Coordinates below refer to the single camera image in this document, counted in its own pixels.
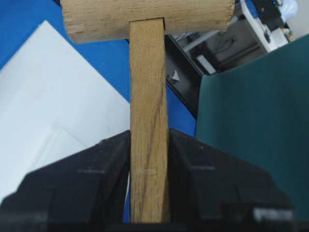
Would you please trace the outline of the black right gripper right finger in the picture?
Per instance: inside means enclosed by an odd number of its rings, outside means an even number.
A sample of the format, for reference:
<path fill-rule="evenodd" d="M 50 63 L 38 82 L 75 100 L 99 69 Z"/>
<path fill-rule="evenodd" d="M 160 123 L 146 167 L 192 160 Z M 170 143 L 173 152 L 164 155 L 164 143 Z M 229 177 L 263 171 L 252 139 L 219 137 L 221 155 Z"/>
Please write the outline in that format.
<path fill-rule="evenodd" d="M 264 169 L 169 131 L 171 221 L 190 232 L 293 232 L 295 209 Z"/>

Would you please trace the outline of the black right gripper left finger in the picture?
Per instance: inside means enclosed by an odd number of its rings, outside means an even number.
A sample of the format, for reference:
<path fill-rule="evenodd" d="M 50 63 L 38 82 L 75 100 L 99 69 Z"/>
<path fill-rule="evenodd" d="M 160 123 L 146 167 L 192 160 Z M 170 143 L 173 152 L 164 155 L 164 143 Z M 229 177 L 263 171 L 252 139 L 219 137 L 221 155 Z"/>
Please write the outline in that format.
<path fill-rule="evenodd" d="M 123 221 L 130 132 L 28 173 L 0 205 L 3 232 L 102 232 Z"/>

